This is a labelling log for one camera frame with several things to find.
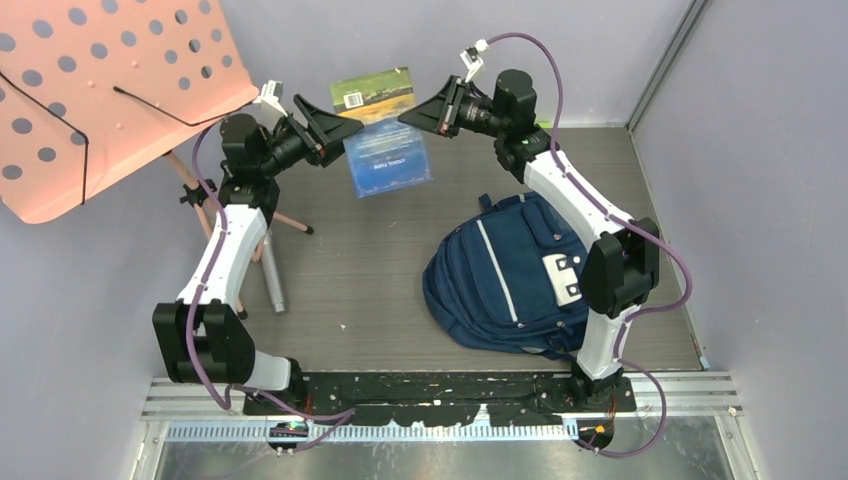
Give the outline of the blue Animal Farm book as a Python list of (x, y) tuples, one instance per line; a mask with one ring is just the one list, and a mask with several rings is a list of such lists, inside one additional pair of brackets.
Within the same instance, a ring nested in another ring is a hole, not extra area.
[(335, 113), (364, 125), (344, 141), (358, 198), (433, 180), (421, 131), (398, 121), (400, 114), (416, 105), (408, 67), (340, 80), (329, 90)]

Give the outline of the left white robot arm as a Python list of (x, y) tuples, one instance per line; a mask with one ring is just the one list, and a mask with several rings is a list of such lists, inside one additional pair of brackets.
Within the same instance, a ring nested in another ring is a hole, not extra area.
[(211, 203), (215, 226), (194, 274), (171, 303), (156, 306), (152, 324), (169, 378), (175, 383), (218, 383), (268, 390), (280, 412), (298, 412), (307, 398), (293, 377), (296, 361), (261, 352), (236, 311), (257, 247), (276, 211), (278, 174), (300, 161), (326, 167), (340, 157), (361, 121), (324, 111), (295, 95), (304, 119), (286, 112), (275, 95), (257, 103), (275, 112), (267, 128), (248, 113), (231, 113), (219, 126), (225, 172)]

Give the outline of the navy blue student backpack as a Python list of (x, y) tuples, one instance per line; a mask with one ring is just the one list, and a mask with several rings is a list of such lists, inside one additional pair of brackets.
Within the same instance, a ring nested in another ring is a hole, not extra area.
[(443, 238), (422, 273), (430, 314), (464, 347), (573, 359), (588, 322), (586, 247), (535, 192), (478, 201), (480, 214)]

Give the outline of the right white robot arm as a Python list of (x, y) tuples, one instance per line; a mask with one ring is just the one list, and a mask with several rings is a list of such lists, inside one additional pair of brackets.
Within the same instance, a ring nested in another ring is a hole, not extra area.
[(445, 138), (462, 130), (493, 138), (502, 168), (543, 198), (579, 239), (586, 255), (577, 290), (588, 318), (572, 361), (570, 392), (577, 406), (596, 410), (629, 364), (622, 353), (630, 326), (651, 311), (645, 304), (659, 283), (664, 244), (651, 219), (636, 220), (607, 200), (567, 159), (554, 132), (537, 122), (538, 95), (527, 72), (504, 70), (493, 94), (480, 93), (474, 78), (483, 52), (496, 41), (480, 39), (463, 50), (466, 74), (450, 76), (436, 94), (398, 119)]

